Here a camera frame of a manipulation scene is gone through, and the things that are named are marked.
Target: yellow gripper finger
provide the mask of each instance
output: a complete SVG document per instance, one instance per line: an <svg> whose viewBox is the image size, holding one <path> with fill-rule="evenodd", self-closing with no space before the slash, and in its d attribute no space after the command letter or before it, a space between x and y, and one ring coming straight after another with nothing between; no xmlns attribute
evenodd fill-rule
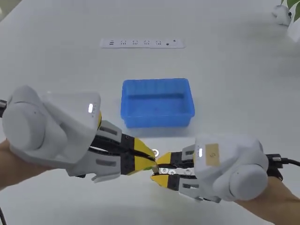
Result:
<svg viewBox="0 0 300 225"><path fill-rule="evenodd" d="M155 159L155 153L152 149L148 148L140 139L135 137L135 146L134 149L136 151L142 152Z"/></svg>
<svg viewBox="0 0 300 225"><path fill-rule="evenodd" d="M173 190L178 191L179 189L179 181L180 175L179 174L159 174L159 175L152 175L151 179L155 181L158 185Z"/></svg>

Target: black cable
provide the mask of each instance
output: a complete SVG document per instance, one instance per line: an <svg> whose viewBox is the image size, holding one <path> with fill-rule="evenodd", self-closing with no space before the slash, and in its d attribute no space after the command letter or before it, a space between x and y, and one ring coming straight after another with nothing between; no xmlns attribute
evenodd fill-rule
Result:
<svg viewBox="0 0 300 225"><path fill-rule="evenodd" d="M0 221L1 221L1 225L7 225L1 208L0 208Z"/></svg>
<svg viewBox="0 0 300 225"><path fill-rule="evenodd" d="M282 162L282 164L293 164L293 165L300 166L300 162L293 160L293 159L282 158L281 162Z"/></svg>

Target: yellow label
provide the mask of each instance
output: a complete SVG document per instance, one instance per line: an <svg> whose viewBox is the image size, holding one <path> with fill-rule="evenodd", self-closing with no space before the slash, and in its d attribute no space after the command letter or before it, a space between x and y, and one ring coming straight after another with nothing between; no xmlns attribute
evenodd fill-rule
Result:
<svg viewBox="0 0 300 225"><path fill-rule="evenodd" d="M220 166L219 144L205 145L206 165Z"/></svg>

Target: socket outlet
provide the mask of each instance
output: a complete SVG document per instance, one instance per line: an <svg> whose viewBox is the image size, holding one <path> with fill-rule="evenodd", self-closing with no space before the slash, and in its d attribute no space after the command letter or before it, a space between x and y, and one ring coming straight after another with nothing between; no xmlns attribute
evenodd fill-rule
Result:
<svg viewBox="0 0 300 225"><path fill-rule="evenodd" d="M183 41L177 38L165 40L103 38L100 46L101 48L185 48Z"/></svg>

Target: human hand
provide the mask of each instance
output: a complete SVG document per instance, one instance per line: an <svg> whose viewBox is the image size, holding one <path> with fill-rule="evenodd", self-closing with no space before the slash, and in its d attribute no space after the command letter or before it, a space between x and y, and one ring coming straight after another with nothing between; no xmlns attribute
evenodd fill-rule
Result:
<svg viewBox="0 0 300 225"><path fill-rule="evenodd" d="M0 143L0 189L18 184L51 169L20 159L10 151L8 140Z"/></svg>

